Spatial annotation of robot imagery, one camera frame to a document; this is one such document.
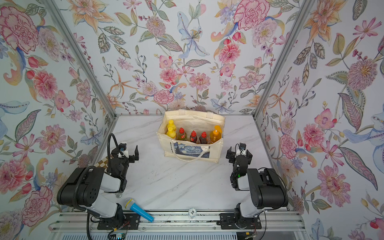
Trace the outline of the orange bottle yellow cap front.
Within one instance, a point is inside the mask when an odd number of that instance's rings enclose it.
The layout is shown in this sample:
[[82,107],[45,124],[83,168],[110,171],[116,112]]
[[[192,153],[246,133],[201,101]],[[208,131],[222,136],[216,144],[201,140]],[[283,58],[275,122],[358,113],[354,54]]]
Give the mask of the orange bottle yellow cap front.
[[177,129],[177,127],[176,127],[176,125],[175,125],[173,120],[169,120],[168,121],[167,128],[172,128],[174,131]]

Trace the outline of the dark red bottle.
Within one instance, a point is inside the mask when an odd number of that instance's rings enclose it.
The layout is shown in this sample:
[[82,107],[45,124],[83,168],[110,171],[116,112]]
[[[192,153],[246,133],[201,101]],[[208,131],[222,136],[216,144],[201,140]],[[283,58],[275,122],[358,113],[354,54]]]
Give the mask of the dark red bottle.
[[195,131],[192,131],[191,135],[190,135],[190,141],[192,143],[197,143],[198,141],[198,136],[197,136],[197,133]]
[[208,136],[206,132],[202,132],[201,136],[199,137],[200,144],[206,145],[209,143]]

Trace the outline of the dark red bottle front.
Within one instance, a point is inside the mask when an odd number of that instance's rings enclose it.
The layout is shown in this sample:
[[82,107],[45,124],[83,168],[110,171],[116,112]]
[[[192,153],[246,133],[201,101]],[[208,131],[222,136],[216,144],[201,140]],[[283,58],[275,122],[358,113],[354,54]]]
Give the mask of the dark red bottle front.
[[201,136],[199,137],[200,144],[206,145],[209,143],[208,136],[206,132],[202,132]]

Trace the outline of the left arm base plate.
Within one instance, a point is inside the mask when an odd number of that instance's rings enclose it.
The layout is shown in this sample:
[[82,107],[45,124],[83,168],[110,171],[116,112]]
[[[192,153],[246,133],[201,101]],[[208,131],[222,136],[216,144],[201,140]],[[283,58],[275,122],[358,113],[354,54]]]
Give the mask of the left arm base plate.
[[101,218],[97,230],[137,230],[139,228],[140,216],[135,213],[124,213],[124,216],[104,219]]

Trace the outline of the orange bottle yellow cap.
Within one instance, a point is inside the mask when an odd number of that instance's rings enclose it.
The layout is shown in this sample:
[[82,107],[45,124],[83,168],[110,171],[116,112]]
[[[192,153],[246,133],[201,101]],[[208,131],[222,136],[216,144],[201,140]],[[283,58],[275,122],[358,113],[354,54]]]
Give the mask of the orange bottle yellow cap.
[[168,121],[167,128],[172,128],[174,131],[177,129],[177,127],[176,127],[176,125],[175,125],[173,120],[169,120]]
[[177,139],[177,133],[173,127],[168,127],[168,131],[167,131],[166,135],[168,137],[170,137],[171,139],[175,139],[175,140]]

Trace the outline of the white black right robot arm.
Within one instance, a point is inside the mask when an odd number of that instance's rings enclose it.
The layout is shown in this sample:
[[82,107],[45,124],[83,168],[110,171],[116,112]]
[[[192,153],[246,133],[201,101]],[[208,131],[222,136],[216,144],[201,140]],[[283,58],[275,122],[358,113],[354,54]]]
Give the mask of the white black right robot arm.
[[230,182],[236,191],[250,192],[250,196],[234,209],[235,218],[250,219],[261,214],[265,208],[277,210],[289,203],[287,187],[274,169],[249,168],[253,155],[245,144],[227,150],[226,159],[233,165]]

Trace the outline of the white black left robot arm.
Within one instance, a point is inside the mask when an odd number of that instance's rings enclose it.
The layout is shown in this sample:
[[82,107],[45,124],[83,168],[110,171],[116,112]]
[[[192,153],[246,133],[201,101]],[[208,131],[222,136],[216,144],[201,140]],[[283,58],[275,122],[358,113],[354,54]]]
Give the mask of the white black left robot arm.
[[106,222],[109,226],[121,226],[125,222],[122,206],[111,202],[100,192],[121,194],[127,185],[127,171],[130,163],[139,160],[139,150],[133,155],[120,144],[112,151],[113,158],[108,160],[108,167],[89,166],[76,168],[57,194],[60,205],[73,207],[87,212]]

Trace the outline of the cream canvas shopping bag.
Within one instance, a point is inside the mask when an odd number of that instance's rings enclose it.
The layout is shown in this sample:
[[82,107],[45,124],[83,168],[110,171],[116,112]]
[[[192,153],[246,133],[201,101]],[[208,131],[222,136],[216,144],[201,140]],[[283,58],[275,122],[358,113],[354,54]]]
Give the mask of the cream canvas shopping bag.
[[166,157],[183,162],[218,163],[224,145],[225,117],[211,112],[165,112],[157,131]]

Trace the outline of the large orange dish soap bottle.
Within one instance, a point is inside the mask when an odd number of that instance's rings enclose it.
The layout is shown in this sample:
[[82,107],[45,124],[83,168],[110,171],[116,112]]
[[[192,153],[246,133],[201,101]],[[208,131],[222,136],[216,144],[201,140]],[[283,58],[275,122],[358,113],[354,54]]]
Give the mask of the large orange dish soap bottle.
[[210,133],[210,143],[213,144],[222,138],[222,128],[219,125],[214,127],[214,130]]

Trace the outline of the green dish soap bottle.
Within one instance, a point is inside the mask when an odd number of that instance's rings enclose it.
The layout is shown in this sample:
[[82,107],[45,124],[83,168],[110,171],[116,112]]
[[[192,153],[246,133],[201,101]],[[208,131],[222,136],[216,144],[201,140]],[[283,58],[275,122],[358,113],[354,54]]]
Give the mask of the green dish soap bottle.
[[188,140],[188,135],[184,128],[179,128],[179,132],[177,133],[177,140],[179,141],[187,141]]

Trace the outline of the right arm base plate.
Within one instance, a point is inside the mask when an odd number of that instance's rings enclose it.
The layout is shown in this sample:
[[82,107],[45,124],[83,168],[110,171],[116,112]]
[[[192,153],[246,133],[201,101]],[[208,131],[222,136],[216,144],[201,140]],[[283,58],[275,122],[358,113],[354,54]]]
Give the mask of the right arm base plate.
[[217,225],[222,230],[260,230],[262,229],[259,216],[245,218],[241,214],[221,213]]

